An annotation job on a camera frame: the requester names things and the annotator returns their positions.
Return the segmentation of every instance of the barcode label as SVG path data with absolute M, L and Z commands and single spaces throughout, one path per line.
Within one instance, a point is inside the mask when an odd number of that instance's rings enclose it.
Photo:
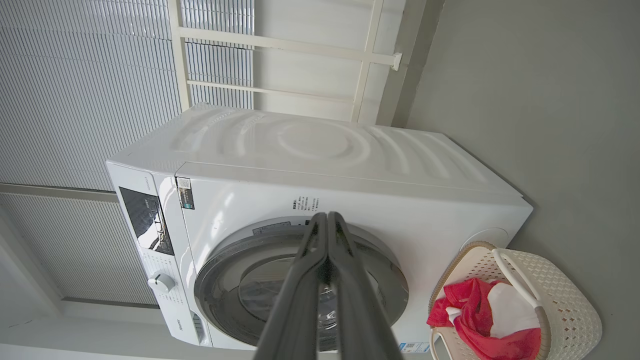
M 184 177 L 178 177 L 178 187 L 182 189 L 191 189 L 191 180 Z
M 400 352 L 427 352 L 429 343 L 401 343 Z

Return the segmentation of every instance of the door glass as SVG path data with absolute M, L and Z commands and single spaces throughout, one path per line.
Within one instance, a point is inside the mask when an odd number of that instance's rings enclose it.
M 240 303 L 253 316 L 265 322 L 269 320 L 269 314 L 275 305 L 293 260 L 294 258 L 291 257 L 268 261 L 256 266 L 243 277 L 238 297 Z M 378 301 L 382 304 L 378 282 L 368 272 L 367 275 Z M 318 327 L 320 329 L 330 330 L 336 326 L 337 306 L 337 298 L 333 289 L 322 284 L 318 300 Z

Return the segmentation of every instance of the white washing machine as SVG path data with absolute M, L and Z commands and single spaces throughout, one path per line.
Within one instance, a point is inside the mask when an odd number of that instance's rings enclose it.
M 253 349 L 305 224 L 349 224 L 404 351 L 426 351 L 431 292 L 461 246 L 505 247 L 532 211 L 446 136 L 200 105 L 107 162 L 171 334 Z M 335 296 L 319 289 L 321 350 Z

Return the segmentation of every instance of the control panel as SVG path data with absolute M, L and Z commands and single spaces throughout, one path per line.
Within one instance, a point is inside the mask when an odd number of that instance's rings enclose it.
M 200 319 L 187 304 L 175 256 L 150 249 L 140 249 L 140 253 L 148 275 L 147 283 L 154 291 L 171 335 L 200 345 L 204 340 L 204 330 Z

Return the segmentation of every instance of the white laundry basket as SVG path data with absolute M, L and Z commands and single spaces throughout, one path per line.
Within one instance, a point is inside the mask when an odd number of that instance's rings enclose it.
M 598 313 L 560 269 L 541 256 L 498 249 L 483 241 L 468 244 L 449 265 L 431 296 L 429 312 L 434 302 L 445 296 L 444 286 L 473 277 L 510 283 L 535 309 L 541 329 L 536 360 L 579 360 L 600 341 Z M 437 337 L 442 338 L 452 360 L 478 359 L 455 328 L 431 327 L 434 360 L 438 360 Z

